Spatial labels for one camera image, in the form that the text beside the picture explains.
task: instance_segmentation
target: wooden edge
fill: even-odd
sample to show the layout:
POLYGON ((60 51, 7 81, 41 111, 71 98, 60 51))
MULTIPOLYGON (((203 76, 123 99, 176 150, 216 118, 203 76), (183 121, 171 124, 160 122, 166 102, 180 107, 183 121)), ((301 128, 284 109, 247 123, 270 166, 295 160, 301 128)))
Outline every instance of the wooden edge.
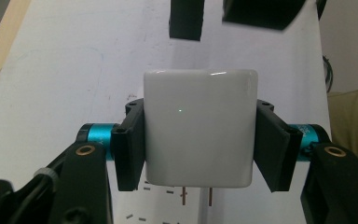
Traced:
POLYGON ((11 0, 0 23, 0 71, 22 24, 31 0, 11 0))

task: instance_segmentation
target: white cube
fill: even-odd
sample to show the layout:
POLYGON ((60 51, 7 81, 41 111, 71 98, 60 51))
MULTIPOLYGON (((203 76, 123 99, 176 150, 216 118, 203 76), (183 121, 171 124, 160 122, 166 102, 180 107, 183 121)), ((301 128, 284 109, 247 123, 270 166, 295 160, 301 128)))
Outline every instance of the white cube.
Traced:
POLYGON ((148 182, 203 188, 249 186, 256 101, 253 70, 146 73, 148 182))

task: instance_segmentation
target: glossy white square object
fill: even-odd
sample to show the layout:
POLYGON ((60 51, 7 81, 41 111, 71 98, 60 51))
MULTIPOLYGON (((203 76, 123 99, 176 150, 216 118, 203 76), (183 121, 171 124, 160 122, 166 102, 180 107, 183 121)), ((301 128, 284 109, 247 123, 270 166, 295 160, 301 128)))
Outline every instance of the glossy white square object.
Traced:
POLYGON ((147 180, 161 186, 249 186, 256 101, 253 70, 146 73, 147 180))

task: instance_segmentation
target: white tabletop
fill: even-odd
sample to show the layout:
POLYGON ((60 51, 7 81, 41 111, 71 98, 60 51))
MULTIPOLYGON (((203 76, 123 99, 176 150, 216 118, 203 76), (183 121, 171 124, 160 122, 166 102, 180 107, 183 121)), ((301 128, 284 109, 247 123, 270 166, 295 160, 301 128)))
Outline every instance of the white tabletop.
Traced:
MULTIPOLYGON (((143 97, 143 73, 157 68, 254 69, 258 98, 282 119, 329 132, 314 0, 283 32, 222 24, 222 4, 205 1, 202 38, 193 42, 169 39, 167 0, 33 0, 0 73, 0 178, 19 189, 74 142, 82 124, 120 123, 124 105, 143 97)), ((150 205, 141 190, 119 194, 108 167, 118 223, 136 223, 140 213, 143 223, 305 222, 299 195, 307 163, 297 164, 290 192, 272 194, 254 166, 251 187, 215 190, 211 208, 196 204, 199 189, 190 189, 197 200, 188 207, 156 197, 150 205), (138 207, 123 219, 129 197, 138 207)))

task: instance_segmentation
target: blue object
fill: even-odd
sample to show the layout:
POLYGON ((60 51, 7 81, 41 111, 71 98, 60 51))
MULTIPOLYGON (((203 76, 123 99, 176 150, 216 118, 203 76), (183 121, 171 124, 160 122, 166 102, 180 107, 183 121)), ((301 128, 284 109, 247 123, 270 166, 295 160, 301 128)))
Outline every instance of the blue object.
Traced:
POLYGON ((310 145, 319 142, 318 134, 309 124, 290 124, 290 126, 299 129, 303 133, 297 160, 309 161, 312 152, 310 145))
POLYGON ((88 142, 98 142, 103 145, 106 151, 106 159, 113 160, 110 152, 111 132, 116 124, 114 123, 94 123, 89 129, 88 142))

